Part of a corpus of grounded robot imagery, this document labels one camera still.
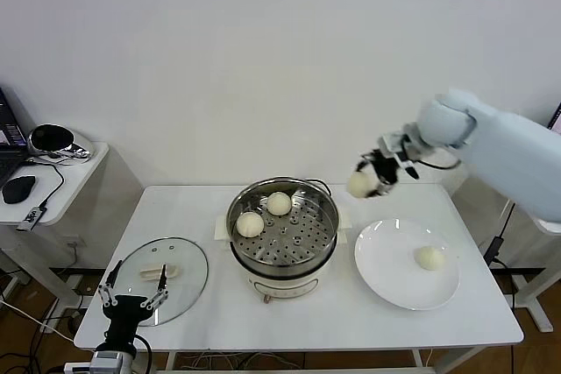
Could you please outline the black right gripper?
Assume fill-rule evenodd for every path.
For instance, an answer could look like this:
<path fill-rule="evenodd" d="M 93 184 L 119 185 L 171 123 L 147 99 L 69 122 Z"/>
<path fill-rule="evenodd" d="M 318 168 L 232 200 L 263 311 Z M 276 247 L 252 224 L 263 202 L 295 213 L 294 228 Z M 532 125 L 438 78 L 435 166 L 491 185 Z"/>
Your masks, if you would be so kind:
<path fill-rule="evenodd" d="M 394 158 L 380 155 L 379 151 L 370 151 L 361 155 L 355 171 L 363 172 L 368 166 L 373 169 L 381 183 L 368 186 L 365 198 L 388 195 L 393 189 L 393 185 L 398 182 L 399 165 L 397 161 Z"/>

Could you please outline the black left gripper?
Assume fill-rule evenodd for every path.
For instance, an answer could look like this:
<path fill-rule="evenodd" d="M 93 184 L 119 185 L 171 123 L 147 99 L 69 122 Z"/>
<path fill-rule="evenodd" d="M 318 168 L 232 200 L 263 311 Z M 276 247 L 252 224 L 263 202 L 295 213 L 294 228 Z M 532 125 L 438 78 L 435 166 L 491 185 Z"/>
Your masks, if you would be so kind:
<path fill-rule="evenodd" d="M 97 288 L 103 314 L 110 320 L 101 350 L 135 350 L 133 341 L 139 323 L 147 319 L 147 311 L 155 311 L 168 298 L 166 265 L 162 265 L 157 290 L 152 297 L 118 295 L 115 298 L 113 287 L 122 263 L 119 260 Z"/>

